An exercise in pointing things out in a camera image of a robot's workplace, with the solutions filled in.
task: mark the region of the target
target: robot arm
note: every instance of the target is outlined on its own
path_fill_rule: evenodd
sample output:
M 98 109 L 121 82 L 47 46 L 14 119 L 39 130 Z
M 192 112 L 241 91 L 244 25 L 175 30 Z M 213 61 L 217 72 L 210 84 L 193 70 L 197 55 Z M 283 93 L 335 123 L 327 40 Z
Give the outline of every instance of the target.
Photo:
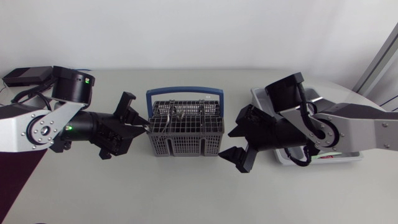
M 54 67 L 53 76 L 55 110 L 43 110 L 34 97 L 17 103 L 22 95 L 0 108 L 1 152 L 63 152 L 72 141 L 89 141 L 101 148 L 102 159 L 109 159 L 127 153 L 132 139 L 146 131 L 148 122 L 130 107 L 133 94 L 124 92 L 113 114 L 87 112 L 94 77 L 62 67 Z
M 311 156 L 324 152 L 358 152 L 367 149 L 398 151 L 398 113 L 384 112 L 370 106 L 339 103 L 323 111 L 308 112 L 301 73 L 293 74 L 266 87 L 275 113 L 281 119 L 248 105 L 236 119 L 238 126 L 228 135 L 244 136 L 248 148 L 232 147 L 220 156 L 241 172 L 250 172 L 256 154 L 284 148 L 299 166 L 311 163 Z M 307 161 L 292 157 L 288 147 L 305 146 Z

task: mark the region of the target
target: gray plastic basket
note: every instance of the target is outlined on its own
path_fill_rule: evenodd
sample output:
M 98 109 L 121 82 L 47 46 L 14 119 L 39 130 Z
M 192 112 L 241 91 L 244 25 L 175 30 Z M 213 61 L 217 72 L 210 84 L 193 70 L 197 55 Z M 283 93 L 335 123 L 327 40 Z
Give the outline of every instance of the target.
M 156 101 L 152 96 L 195 92 L 218 95 L 219 101 Z M 224 133 L 223 91 L 214 88 L 180 86 L 147 91 L 148 136 L 155 156 L 217 156 Z

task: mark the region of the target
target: white table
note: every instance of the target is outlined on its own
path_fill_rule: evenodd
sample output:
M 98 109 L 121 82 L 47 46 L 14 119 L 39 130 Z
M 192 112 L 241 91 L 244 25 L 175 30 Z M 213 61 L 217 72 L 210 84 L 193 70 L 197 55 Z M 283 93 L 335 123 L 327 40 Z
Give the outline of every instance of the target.
M 96 82 L 87 110 L 102 113 L 114 112 L 123 91 L 137 96 L 132 107 L 147 118 L 146 90 L 223 89 L 222 151 L 246 146 L 244 138 L 226 134 L 235 127 L 240 109 L 251 103 L 250 89 L 291 74 L 275 70 L 89 73 Z M 315 86 L 333 101 L 376 106 L 333 83 L 305 77 L 304 85 Z M 370 150 L 360 162 L 305 168 L 281 166 L 272 151 L 260 152 L 249 174 L 239 173 L 234 164 L 219 157 L 155 157 L 146 134 L 133 140 L 126 155 L 102 161 L 99 151 L 88 142 L 74 142 L 63 154 L 49 150 L 4 223 L 398 222 L 398 153 L 392 151 Z

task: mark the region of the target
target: blue basket handle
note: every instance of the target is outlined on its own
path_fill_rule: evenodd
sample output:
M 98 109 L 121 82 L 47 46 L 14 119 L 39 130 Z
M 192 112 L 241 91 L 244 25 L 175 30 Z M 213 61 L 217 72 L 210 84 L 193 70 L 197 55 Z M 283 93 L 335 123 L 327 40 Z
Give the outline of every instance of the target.
M 220 98 L 220 116 L 224 116 L 224 92 L 216 88 L 200 87 L 200 86 L 176 86 L 157 88 L 147 91 L 147 108 L 148 116 L 151 118 L 154 114 L 152 112 L 152 96 L 165 93 L 208 93 L 218 95 Z

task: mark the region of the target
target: black cable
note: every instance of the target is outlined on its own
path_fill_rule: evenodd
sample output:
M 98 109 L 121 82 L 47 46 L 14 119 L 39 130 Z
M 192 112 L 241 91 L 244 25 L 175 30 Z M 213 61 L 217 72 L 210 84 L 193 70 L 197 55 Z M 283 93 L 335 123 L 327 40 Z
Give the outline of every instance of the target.
M 312 106 L 312 108 L 313 108 L 313 113 L 314 113 L 314 114 L 318 113 L 318 108 L 317 108 L 317 106 L 315 105 L 315 103 L 313 103 L 312 101 L 307 101 L 307 103 L 310 104 L 310 105 Z
M 2 82 L 2 84 L 4 85 L 4 87 L 0 90 L 0 93 L 1 93 L 5 88 L 7 88 L 4 81 Z
M 300 94 L 301 97 L 301 103 L 300 103 L 300 112 L 301 112 L 301 117 L 303 119 L 305 127 L 308 128 L 318 139 L 323 139 L 324 133 L 322 131 L 317 130 L 315 125 L 311 122 L 311 119 L 309 117 L 309 112 L 307 110 L 307 100 L 305 99 L 305 91 L 304 87 L 301 83 L 297 84 L 298 88 L 298 93 Z
M 48 101 L 48 99 L 43 94 L 41 94 L 39 92 L 34 92 L 34 94 L 37 95 L 38 97 L 40 97 L 44 101 L 47 109 L 49 111 L 51 111 L 51 105 L 50 105 L 50 102 Z
M 394 97 L 391 98 L 390 100 L 387 100 L 386 102 L 382 103 L 380 106 L 385 105 L 386 103 L 390 102 L 391 100 L 393 100 L 393 99 L 395 99 L 395 98 L 397 98 L 397 97 L 398 97 L 398 95 L 394 96 Z
M 47 80 L 45 83 L 43 83 L 43 84 L 41 84 L 39 86 L 36 86 L 36 87 L 31 88 L 31 89 L 22 91 L 22 92 L 18 93 L 14 97 L 14 99 L 11 100 L 11 103 L 18 103 L 19 100 L 21 100 L 23 97 L 30 96 L 30 95 L 32 95 L 35 92 L 45 91 L 45 90 L 49 89 L 56 81 L 57 81 L 56 78 L 51 78 L 50 80 Z
M 304 148 L 303 148 L 304 156 L 305 156 L 305 158 L 307 158 L 306 161 L 301 161 L 300 159 L 297 159 L 297 158 L 293 157 L 291 155 L 291 153 L 289 152 L 289 149 L 287 149 L 287 148 L 284 148 L 284 149 L 285 149 L 285 153 L 286 153 L 287 157 L 292 162 L 294 162 L 296 165 L 298 165 L 300 167 L 306 167 L 306 166 L 310 165 L 312 160 L 311 160 L 311 156 L 310 156 L 310 153 L 309 153 L 309 150 L 308 150 L 307 146 L 304 146 Z

